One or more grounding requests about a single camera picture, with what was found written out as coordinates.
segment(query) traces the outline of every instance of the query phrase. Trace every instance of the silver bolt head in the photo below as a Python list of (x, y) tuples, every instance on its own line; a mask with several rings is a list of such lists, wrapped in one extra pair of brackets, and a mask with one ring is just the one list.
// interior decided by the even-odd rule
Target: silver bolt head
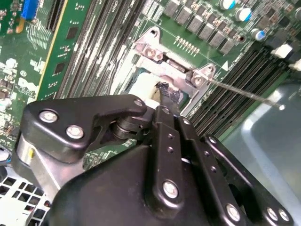
[(285, 109), (285, 107), (286, 107), (285, 105), (281, 105), (281, 106), (279, 107), (279, 110), (280, 110), (280, 111), (283, 111), (283, 110)]
[(278, 221), (278, 217), (277, 214), (274, 212), (274, 210), (270, 207), (267, 208), (267, 212), (269, 214), (269, 217), (274, 220), (274, 221)]
[(166, 114), (169, 114), (169, 110), (167, 108), (163, 108), (162, 111)]
[(143, 104), (141, 103), (140, 100), (134, 100), (134, 103), (135, 103), (137, 106), (139, 106), (139, 107), (142, 107), (142, 106), (143, 106)]
[(73, 139), (81, 139), (84, 136), (84, 130), (76, 125), (69, 126), (66, 130), (66, 133)]
[(178, 197), (178, 189), (170, 181), (165, 181), (163, 183), (163, 190), (164, 190), (165, 194), (171, 199), (175, 199), (176, 197)]
[(212, 143), (216, 144), (216, 141), (215, 141), (212, 137), (209, 137), (209, 140), (210, 140)]
[(227, 212), (232, 220), (239, 221), (240, 220), (240, 214), (238, 210), (231, 204), (227, 204), (226, 206)]
[(190, 125), (190, 121), (188, 119), (183, 119), (183, 121), (186, 125)]
[(288, 215), (284, 212), (284, 210), (280, 209), (278, 212), (283, 220), (290, 221)]
[(57, 120), (57, 115), (51, 111), (43, 111), (39, 114), (39, 118), (47, 123), (53, 123)]

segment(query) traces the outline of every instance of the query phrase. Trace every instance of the pci slot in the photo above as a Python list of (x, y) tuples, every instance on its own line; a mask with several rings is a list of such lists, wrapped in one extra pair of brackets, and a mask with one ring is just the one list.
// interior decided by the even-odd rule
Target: pci slot
[(55, 32), (65, 0), (54, 0), (51, 6), (46, 28)]

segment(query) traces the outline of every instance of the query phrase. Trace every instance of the metal bracket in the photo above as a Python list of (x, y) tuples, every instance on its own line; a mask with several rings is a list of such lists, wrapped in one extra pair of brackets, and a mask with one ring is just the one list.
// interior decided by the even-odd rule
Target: metal bracket
[[(172, 53), (166, 47), (160, 44), (160, 29), (151, 27), (134, 44), (134, 49), (141, 55), (137, 66), (146, 69), (152, 74), (171, 82), (179, 90), (187, 93), (190, 98), (197, 94), (205, 94), (209, 85), (202, 78), (205, 76), (213, 77), (215, 73), (214, 64), (207, 64), (197, 69)], [(193, 71), (193, 77), (189, 78), (185, 70)]]
[(157, 107), (153, 125), (145, 200), (157, 217), (173, 219), (184, 206), (180, 135), (165, 106)]

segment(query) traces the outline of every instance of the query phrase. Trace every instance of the capacitor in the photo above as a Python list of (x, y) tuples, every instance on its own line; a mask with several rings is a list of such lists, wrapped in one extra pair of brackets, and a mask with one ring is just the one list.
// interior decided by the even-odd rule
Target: capacitor
[(8, 107), (12, 105), (12, 102), (9, 98), (0, 100), (0, 112), (4, 112)]
[(235, 14), (237, 21), (248, 21), (251, 19), (251, 16), (252, 11), (250, 8), (240, 8)]
[(235, 0), (221, 0), (221, 9), (231, 9), (235, 6)]
[(251, 31), (251, 36), (254, 38), (256, 41), (262, 41), (266, 37), (266, 33), (264, 31), (261, 31), (257, 28), (254, 28)]
[(297, 20), (301, 20), (301, 7), (296, 9), (295, 17)]

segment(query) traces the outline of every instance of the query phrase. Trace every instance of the chip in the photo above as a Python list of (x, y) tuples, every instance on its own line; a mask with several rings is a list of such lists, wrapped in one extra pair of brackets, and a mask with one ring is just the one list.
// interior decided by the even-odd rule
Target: chip
[(268, 26), (269, 26), (269, 19), (266, 16), (261, 18), (257, 24), (257, 27), (259, 27), (262, 30), (266, 29)]
[(205, 12), (205, 7), (204, 6), (199, 6), (198, 10), (197, 10), (197, 15), (202, 16), (203, 13)]
[(74, 39), (78, 30), (79, 30), (78, 27), (70, 27), (66, 39)]
[(220, 30), (220, 31), (222, 31), (222, 30), (224, 30), (224, 28), (226, 27), (226, 25), (227, 24), (222, 21), (221, 24), (217, 27), (217, 29)]
[(268, 11), (268, 13), (266, 14), (266, 16), (267, 16), (268, 18), (270, 18), (271, 16), (274, 15), (275, 12), (276, 12), (276, 10), (274, 10), (273, 8), (271, 8), (271, 9)]
[(65, 68), (65, 63), (59, 63), (59, 64), (57, 64), (56, 67), (55, 67), (54, 74), (61, 73), (64, 70), (64, 68)]
[(190, 8), (192, 6), (192, 3), (194, 2), (194, 0), (187, 0), (185, 3), (185, 6)]
[(188, 31), (192, 33), (197, 33), (199, 28), (201, 27), (203, 20), (199, 16), (195, 16), (189, 26), (187, 27)]
[(301, 32), (299, 32), (297, 35), (296, 35), (296, 38), (299, 39), (301, 41)]
[(284, 16), (280, 21), (279, 21), (279, 25), (282, 27), (287, 27), (290, 24), (290, 19), (286, 16)]
[(7, 82), (7, 81), (5, 81), (5, 80), (3, 80), (3, 79), (2, 79), (2, 80), (0, 80), (0, 85), (1, 85), (1, 86), (4, 86), (4, 87), (6, 87), (6, 86), (7, 86), (7, 83), (8, 83), (8, 82)]
[(189, 16), (191, 15), (191, 11), (187, 8), (183, 8), (179, 15), (176, 18), (176, 22), (178, 22), (179, 24), (183, 25), (184, 23), (186, 23), (186, 21), (188, 20)]
[(8, 88), (8, 89), (13, 89), (13, 87), (14, 87), (14, 84), (11, 83), (11, 82), (8, 82), (7, 88)]
[(237, 33), (237, 31), (236, 31), (235, 29), (232, 29), (232, 30), (229, 32), (228, 36), (229, 36), (230, 38), (233, 38), (234, 35), (236, 35), (236, 33)]
[(179, 4), (180, 3), (175, 1), (175, 0), (170, 0), (168, 2), (168, 4), (166, 5), (166, 7), (165, 7), (164, 14), (166, 16), (173, 17), (173, 15), (174, 15), (175, 11), (177, 10)]
[(0, 99), (6, 98), (6, 92), (0, 91)]
[(214, 28), (210, 24), (206, 24), (206, 26), (203, 28), (203, 30), (199, 34), (199, 38), (201, 38), (203, 40), (207, 40), (210, 37), (213, 30), (214, 30)]
[(216, 15), (212, 13), (212, 14), (208, 17), (207, 22), (210, 23), (210, 24), (212, 24), (213, 21), (214, 21), (215, 19), (216, 19)]
[(218, 47), (218, 45), (222, 42), (222, 40), (225, 38), (225, 36), (217, 32), (214, 37), (210, 40), (209, 45), (213, 47)]
[(222, 46), (222, 48), (221, 48), (220, 51), (221, 51), (223, 54), (228, 54), (234, 46), (235, 46), (235, 43), (234, 43), (232, 40), (228, 40), (228, 41), (226, 41), (226, 43)]

